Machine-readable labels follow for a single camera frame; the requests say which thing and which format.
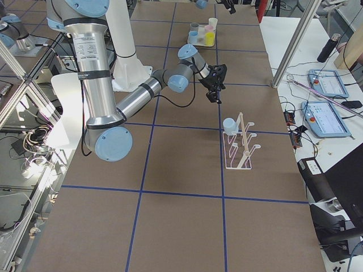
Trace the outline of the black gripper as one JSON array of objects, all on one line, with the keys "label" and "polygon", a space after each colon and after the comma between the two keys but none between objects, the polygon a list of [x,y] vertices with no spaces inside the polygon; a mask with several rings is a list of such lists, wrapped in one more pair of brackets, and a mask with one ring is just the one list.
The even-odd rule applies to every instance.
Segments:
[{"label": "black gripper", "polygon": [[221,0],[221,2],[225,7],[229,7],[229,13],[230,14],[236,13],[236,9],[233,7],[233,1],[231,1],[231,0]]},{"label": "black gripper", "polygon": [[206,97],[211,103],[220,104],[218,92],[222,91],[226,87],[224,85],[225,76],[227,73],[227,66],[225,64],[221,65],[209,65],[209,74],[205,78],[200,79],[200,83],[208,89]]}]

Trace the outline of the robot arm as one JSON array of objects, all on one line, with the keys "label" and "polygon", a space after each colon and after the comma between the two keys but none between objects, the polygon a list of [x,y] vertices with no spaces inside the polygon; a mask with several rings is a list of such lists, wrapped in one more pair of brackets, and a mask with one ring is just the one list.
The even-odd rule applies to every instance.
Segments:
[{"label": "robot arm", "polygon": [[[192,1],[192,2],[194,2],[196,7],[198,7],[199,9],[206,8],[206,6],[208,4],[208,0],[195,0],[195,1]],[[216,3],[220,4],[220,5],[224,5],[225,9],[230,14],[236,13],[236,9],[234,7],[234,1],[232,1],[232,0],[220,0],[220,1],[216,1]]]},{"label": "robot arm", "polygon": [[144,66],[125,1],[48,1],[47,20],[72,36],[77,62],[75,72],[52,78],[63,115],[47,139],[50,147],[86,146],[102,160],[121,160],[133,144],[125,122],[165,87],[183,92],[197,77],[213,103],[225,87],[227,67],[207,64],[192,44],[179,49],[171,69]]}]

